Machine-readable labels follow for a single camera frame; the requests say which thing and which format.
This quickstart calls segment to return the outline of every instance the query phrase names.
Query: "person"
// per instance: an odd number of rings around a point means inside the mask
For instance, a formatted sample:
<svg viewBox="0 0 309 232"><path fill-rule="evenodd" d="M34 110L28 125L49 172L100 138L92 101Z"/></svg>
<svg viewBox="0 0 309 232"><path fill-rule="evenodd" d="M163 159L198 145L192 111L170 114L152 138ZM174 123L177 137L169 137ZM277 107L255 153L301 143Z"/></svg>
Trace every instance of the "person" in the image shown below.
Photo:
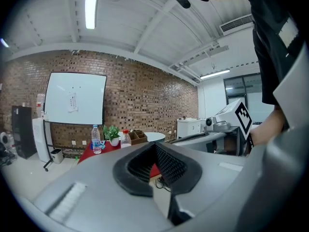
<svg viewBox="0 0 309 232"><path fill-rule="evenodd" d="M251 130L251 143L260 145L280 134L288 125L273 91L296 60L304 40L290 11L281 0L249 0L253 15L253 42L262 79L262 102L274 105L274 111Z"/></svg>

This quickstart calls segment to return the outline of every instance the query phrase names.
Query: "plastic bottle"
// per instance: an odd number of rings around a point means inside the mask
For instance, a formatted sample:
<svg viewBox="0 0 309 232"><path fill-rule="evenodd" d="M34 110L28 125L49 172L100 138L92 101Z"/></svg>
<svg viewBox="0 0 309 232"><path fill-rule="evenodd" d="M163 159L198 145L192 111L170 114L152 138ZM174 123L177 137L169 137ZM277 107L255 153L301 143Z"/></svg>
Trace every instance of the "plastic bottle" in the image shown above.
<svg viewBox="0 0 309 232"><path fill-rule="evenodd" d="M92 138L93 153L100 154L102 149L101 149L101 139L100 139L100 132L98 130L98 125L93 125L91 138Z"/></svg>
<svg viewBox="0 0 309 232"><path fill-rule="evenodd" d="M132 146L131 138L129 136L129 130L128 129L123 131L123 135L121 136L120 145L121 145L121 148Z"/></svg>

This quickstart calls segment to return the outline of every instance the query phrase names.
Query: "black cabinet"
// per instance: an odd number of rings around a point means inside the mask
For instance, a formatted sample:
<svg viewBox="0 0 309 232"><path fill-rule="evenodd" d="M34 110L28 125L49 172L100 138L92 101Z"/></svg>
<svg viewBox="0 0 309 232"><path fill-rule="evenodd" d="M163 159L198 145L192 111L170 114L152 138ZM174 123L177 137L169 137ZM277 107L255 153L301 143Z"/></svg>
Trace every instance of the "black cabinet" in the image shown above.
<svg viewBox="0 0 309 232"><path fill-rule="evenodd" d="M17 154L28 159L37 152L33 137L31 107L12 106L12 128Z"/></svg>

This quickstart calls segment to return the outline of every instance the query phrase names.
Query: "red tablecloth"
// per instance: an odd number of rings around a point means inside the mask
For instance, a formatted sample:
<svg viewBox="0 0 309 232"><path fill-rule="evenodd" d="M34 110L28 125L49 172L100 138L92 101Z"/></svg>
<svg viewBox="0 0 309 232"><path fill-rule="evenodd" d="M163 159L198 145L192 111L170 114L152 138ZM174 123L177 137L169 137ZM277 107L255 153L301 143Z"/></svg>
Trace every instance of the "red tablecloth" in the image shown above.
<svg viewBox="0 0 309 232"><path fill-rule="evenodd" d="M100 154L93 153L93 150L90 148L90 146L91 146L91 142L90 142L90 144L88 144L86 150L84 151L84 153L81 156L78 163L81 163L83 160L86 160L89 157L100 155ZM109 141L106 141L105 142L105 149L102 150L101 154L112 152L112 151L118 150L118 149L121 149L120 142L119 142L118 146L114 147L114 146L111 145L111 143ZM155 177L159 174L160 174L160 171L158 170L157 166L154 165L153 168L151 169L151 172L150 172L150 178Z"/></svg>

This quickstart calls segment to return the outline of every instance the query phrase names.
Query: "wooden box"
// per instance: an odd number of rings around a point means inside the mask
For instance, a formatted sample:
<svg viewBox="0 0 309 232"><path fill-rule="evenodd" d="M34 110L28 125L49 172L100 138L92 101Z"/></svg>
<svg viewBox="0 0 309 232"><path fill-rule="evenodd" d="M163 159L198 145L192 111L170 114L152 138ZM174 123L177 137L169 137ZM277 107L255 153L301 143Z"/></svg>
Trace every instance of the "wooden box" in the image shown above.
<svg viewBox="0 0 309 232"><path fill-rule="evenodd" d="M129 132L129 136L131 138L132 145L137 145L137 144L148 142L147 136L141 130Z"/></svg>

